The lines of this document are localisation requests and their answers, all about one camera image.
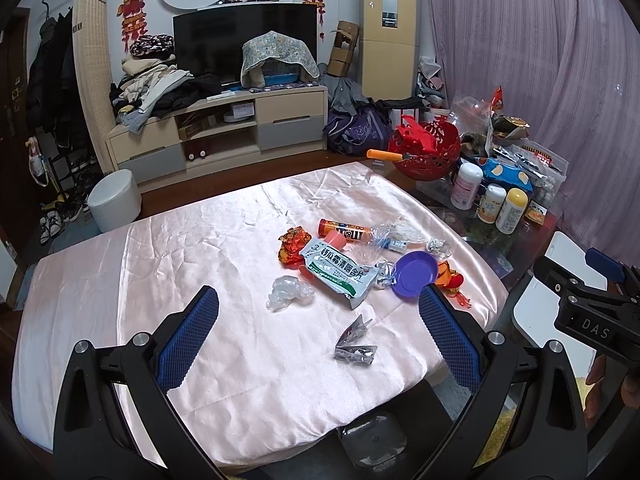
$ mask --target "purple bag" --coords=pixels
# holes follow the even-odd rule
[[[343,155],[364,156],[367,150],[387,149],[391,123],[372,105],[358,108],[353,117],[329,110],[324,134],[330,150]]]

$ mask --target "human hand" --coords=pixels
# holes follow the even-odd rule
[[[604,355],[599,356],[594,362],[587,380],[585,383],[587,386],[593,384],[593,388],[587,395],[584,401],[584,422],[587,426],[593,423],[593,420],[600,411],[600,399],[602,397],[602,378],[606,368],[606,358]],[[625,406],[630,408],[640,408],[640,378],[631,376],[625,377],[620,388],[620,396]]]

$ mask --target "bottle with yellow lid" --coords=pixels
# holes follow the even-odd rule
[[[495,226],[498,231],[506,235],[510,235],[516,229],[516,225],[522,218],[524,210],[527,208],[529,199],[526,193],[514,187],[507,193],[507,198],[504,200],[504,205],[498,213],[498,219],[495,221]]]

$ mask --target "white and green package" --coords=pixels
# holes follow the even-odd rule
[[[311,238],[300,255],[304,257],[309,272],[348,298],[352,310],[362,303],[379,272],[375,267],[358,265],[318,238]]]

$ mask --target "cylindrical ottoman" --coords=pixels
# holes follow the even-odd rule
[[[130,170],[108,174],[86,200],[101,232],[130,224],[140,214],[142,197]]]

